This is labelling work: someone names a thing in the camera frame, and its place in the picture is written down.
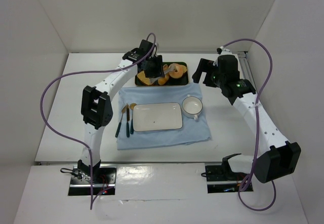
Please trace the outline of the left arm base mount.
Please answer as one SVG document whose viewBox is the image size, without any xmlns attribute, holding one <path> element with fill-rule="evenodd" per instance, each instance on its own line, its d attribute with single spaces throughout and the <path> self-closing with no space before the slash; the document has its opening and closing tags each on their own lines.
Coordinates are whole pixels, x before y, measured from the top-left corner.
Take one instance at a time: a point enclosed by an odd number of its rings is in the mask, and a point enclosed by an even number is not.
<svg viewBox="0 0 324 224">
<path fill-rule="evenodd" d="M 61 168 L 63 174 L 70 174 L 68 196 L 89 196 L 90 176 L 82 173 L 76 167 Z M 116 167 L 100 167 L 98 175 L 93 180 L 93 195 L 102 191 L 103 196 L 115 195 Z"/>
</svg>

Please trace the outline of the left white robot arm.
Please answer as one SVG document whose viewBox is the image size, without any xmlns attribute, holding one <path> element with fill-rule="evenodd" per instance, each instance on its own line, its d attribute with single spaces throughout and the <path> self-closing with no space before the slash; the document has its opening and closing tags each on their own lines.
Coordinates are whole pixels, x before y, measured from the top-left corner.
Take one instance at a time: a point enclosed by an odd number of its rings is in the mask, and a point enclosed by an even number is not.
<svg viewBox="0 0 324 224">
<path fill-rule="evenodd" d="M 117 92 L 132 77 L 136 76 L 142 63 L 146 62 L 153 53 L 155 43 L 142 40 L 138 48 L 125 53 L 116 67 L 95 86 L 83 89 L 81 114 L 85 123 L 85 143 L 77 168 L 87 176 L 93 175 L 95 180 L 100 174 L 100 147 L 105 126 L 113 117 L 111 101 Z"/>
</svg>

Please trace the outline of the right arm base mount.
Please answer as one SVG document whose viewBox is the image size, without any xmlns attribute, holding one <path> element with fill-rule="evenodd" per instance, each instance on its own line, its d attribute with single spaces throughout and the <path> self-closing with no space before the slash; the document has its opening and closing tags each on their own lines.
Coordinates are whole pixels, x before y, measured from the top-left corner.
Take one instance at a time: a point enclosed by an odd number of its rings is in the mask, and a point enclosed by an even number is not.
<svg viewBox="0 0 324 224">
<path fill-rule="evenodd" d="M 238 192 L 246 176 L 245 173 L 225 173 L 221 165 L 206 165 L 200 175 L 207 181 L 208 194 Z"/>
</svg>

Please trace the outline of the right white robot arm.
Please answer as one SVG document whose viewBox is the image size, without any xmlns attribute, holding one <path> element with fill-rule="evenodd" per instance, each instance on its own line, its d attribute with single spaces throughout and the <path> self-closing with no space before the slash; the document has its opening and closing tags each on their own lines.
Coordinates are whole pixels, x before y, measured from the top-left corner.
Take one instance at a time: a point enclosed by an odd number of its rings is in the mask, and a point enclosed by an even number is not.
<svg viewBox="0 0 324 224">
<path fill-rule="evenodd" d="M 238 60 L 233 54 L 220 55 L 216 61 L 200 59 L 193 82 L 199 83 L 205 73 L 204 85 L 218 87 L 230 104 L 241 114 L 250 130 L 259 139 L 254 175 L 267 183 L 295 171 L 301 154 L 298 143 L 291 143 L 275 126 L 251 82 L 240 77 Z"/>
</svg>

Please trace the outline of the silver metal tongs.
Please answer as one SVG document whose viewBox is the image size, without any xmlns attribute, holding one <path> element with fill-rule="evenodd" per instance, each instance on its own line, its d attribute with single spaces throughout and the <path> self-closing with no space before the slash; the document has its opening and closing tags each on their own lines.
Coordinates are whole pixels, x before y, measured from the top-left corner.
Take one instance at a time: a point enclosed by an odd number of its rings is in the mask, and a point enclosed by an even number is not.
<svg viewBox="0 0 324 224">
<path fill-rule="evenodd" d="M 169 75 L 169 66 L 168 65 L 164 65 L 164 77 L 166 76 L 166 75 Z M 158 81 L 158 79 L 159 79 L 160 77 L 158 77 L 158 78 L 150 78 L 150 80 L 151 80 L 151 85 L 153 85 L 155 82 L 157 82 Z"/>
</svg>

